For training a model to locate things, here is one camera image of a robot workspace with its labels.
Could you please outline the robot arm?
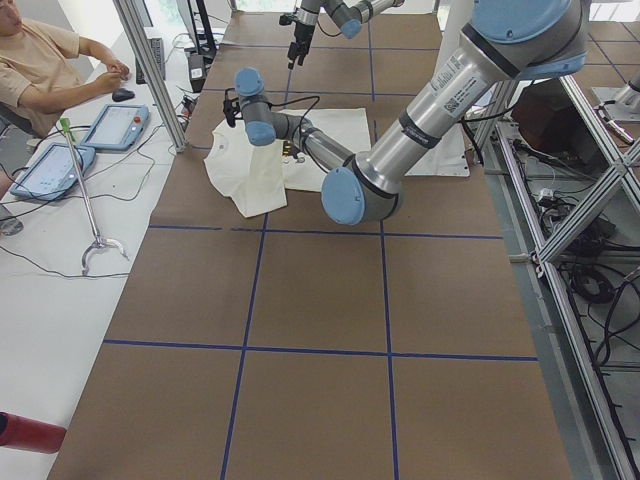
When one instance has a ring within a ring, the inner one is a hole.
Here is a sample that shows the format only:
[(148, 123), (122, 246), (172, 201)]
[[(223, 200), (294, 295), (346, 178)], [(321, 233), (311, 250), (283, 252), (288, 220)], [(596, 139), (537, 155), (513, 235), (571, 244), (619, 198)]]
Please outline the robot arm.
[(344, 225), (384, 220), (399, 209), (405, 174), (493, 85), (506, 80), (558, 78), (586, 60), (588, 1), (475, 1), (459, 46), (398, 119), (368, 151), (353, 153), (304, 116), (273, 111), (254, 68), (235, 77), (235, 98), (223, 112), (229, 126), (243, 120), (249, 142), (287, 140), (327, 169), (321, 202)]
[(319, 24), (320, 11), (324, 10), (338, 28), (337, 36), (347, 39), (356, 37), (362, 25), (368, 23), (374, 16), (389, 8), (399, 8), (403, 0), (375, 0), (357, 1), (348, 6), (338, 0), (304, 0), (291, 13), (284, 13), (279, 18), (280, 26), (294, 25), (294, 40), (290, 43), (287, 59), (288, 69), (295, 65), (302, 66), (309, 54), (313, 36)]

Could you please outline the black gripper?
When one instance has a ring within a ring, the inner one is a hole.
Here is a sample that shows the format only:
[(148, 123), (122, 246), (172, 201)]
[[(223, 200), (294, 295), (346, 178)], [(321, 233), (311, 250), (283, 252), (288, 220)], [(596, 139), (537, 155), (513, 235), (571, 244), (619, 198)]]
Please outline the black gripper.
[(316, 15), (314, 13), (285, 13), (280, 15), (279, 24), (281, 26), (295, 25), (294, 40), (287, 53), (288, 68), (294, 68), (297, 58), (297, 65), (302, 66), (309, 53), (315, 32)]
[(229, 127), (235, 127), (237, 122), (241, 119), (241, 107), (238, 97), (233, 97), (230, 94), (231, 88), (228, 88), (224, 92), (223, 100), (223, 114)]

